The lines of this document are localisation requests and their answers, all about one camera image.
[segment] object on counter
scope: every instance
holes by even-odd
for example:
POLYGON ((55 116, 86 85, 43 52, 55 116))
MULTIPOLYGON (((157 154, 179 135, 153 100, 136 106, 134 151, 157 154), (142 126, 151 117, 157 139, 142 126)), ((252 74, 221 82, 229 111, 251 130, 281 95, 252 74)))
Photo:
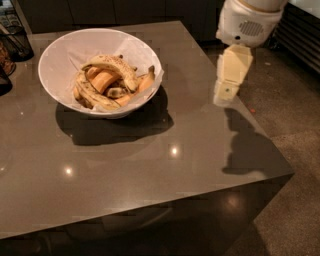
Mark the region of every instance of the object on counter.
POLYGON ((26 61, 34 56, 27 34, 23 27, 0 24, 0 41, 7 48, 12 61, 26 61))
POLYGON ((8 76, 11 75, 16 68, 16 64, 11 61, 8 51, 1 41, 0 41, 0 66, 8 76))
POLYGON ((11 89, 12 83, 4 69, 0 65, 0 96, 10 92, 11 89))

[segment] banana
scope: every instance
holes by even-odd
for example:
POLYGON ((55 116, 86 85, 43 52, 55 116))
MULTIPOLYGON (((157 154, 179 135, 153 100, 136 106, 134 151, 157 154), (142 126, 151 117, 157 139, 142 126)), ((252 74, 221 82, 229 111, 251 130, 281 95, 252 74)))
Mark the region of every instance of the banana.
POLYGON ((86 78, 85 71, 78 72, 75 86, 85 102, 87 102, 86 105, 92 107, 100 105, 107 110, 115 110, 120 107, 120 104, 99 94, 98 91, 92 87, 86 78))
POLYGON ((119 78, 120 76, 117 73, 103 69, 98 75, 96 75, 96 77, 93 80, 88 80, 100 94, 103 94, 103 92, 108 88, 108 86, 114 83, 119 78))
POLYGON ((121 87, 108 88, 104 95, 111 99, 118 99, 127 94, 127 90, 121 87))
POLYGON ((155 74, 154 74, 154 66, 149 67, 148 74, 143 75, 141 77, 142 81, 139 83, 138 87, 138 93, 144 91, 147 89, 150 85, 153 84, 154 79, 155 79, 155 74))
POLYGON ((124 81, 124 84, 130 92, 135 92, 138 88, 138 79, 132 67, 118 56, 112 55, 97 55, 90 61, 85 63, 81 69, 86 70, 89 67, 99 67, 111 70, 119 74, 124 81))

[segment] food in bowl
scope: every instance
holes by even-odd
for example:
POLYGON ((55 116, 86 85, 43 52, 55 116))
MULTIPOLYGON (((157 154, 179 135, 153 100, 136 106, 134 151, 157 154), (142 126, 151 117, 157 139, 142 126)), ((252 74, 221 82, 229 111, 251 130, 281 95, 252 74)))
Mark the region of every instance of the food in bowl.
POLYGON ((114 110, 147 89, 155 80, 154 66, 148 73, 137 76, 123 56, 99 54, 83 64, 74 81, 74 98, 84 107, 101 106, 114 110))

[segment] white bowl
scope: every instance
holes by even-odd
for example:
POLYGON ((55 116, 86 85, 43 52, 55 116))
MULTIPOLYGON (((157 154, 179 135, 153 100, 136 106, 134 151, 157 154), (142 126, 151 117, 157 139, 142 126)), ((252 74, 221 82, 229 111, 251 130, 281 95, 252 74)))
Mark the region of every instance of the white bowl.
POLYGON ((41 55, 38 73, 45 90, 62 105, 109 119, 124 117, 143 106, 157 92, 163 76, 158 56, 147 44, 127 33, 104 28, 78 30, 55 40, 41 55), (73 79, 80 66, 98 54, 123 55, 125 61, 138 68, 137 75, 147 73, 154 65, 155 81, 117 110, 85 108, 73 97, 73 79))

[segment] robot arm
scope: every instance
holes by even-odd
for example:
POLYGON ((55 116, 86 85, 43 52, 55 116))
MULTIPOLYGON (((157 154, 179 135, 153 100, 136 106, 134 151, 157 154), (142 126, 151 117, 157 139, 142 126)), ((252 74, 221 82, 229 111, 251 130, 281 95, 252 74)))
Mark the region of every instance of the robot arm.
POLYGON ((229 105, 251 66, 251 48, 262 45, 288 0, 226 0, 216 37, 229 45, 217 63, 214 103, 229 105))

